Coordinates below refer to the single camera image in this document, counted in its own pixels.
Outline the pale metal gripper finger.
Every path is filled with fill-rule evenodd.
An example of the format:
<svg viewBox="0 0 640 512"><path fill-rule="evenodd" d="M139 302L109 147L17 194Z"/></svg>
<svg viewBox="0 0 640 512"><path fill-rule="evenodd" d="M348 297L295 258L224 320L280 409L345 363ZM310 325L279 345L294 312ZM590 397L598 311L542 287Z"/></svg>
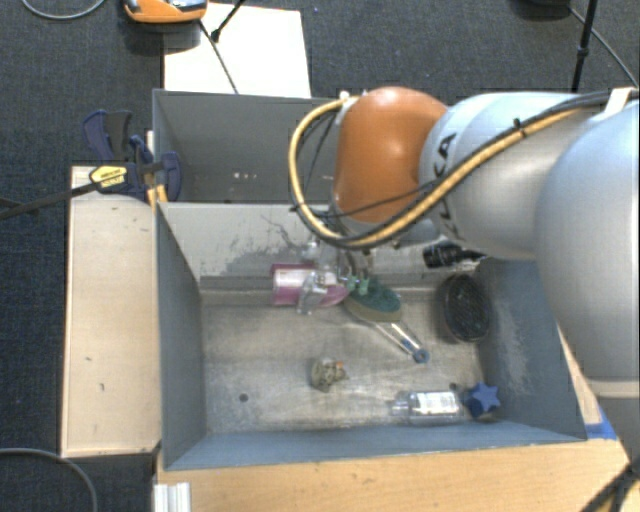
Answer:
<svg viewBox="0 0 640 512"><path fill-rule="evenodd" d="M303 281L296 311L302 315L309 315L318 308L328 293L326 275L312 271Z"/></svg>

